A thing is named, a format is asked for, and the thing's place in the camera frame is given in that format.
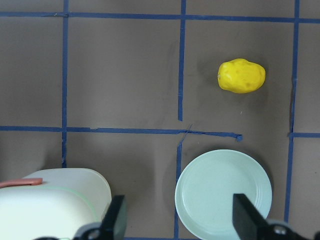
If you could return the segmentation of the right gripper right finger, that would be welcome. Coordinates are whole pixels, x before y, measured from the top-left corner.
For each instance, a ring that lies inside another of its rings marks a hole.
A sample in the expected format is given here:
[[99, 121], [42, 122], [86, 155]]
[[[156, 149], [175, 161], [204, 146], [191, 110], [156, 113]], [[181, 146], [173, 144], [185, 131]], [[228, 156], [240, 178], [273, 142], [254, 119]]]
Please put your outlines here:
[[232, 224], [240, 240], [264, 240], [269, 227], [244, 193], [233, 195]]

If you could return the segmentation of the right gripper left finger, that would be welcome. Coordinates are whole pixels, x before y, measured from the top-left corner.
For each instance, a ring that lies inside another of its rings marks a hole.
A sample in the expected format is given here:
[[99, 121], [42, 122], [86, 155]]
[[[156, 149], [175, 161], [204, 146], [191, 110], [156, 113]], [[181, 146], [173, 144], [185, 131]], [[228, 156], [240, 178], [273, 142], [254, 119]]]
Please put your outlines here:
[[115, 195], [100, 225], [102, 240], [123, 240], [127, 227], [127, 202], [124, 195]]

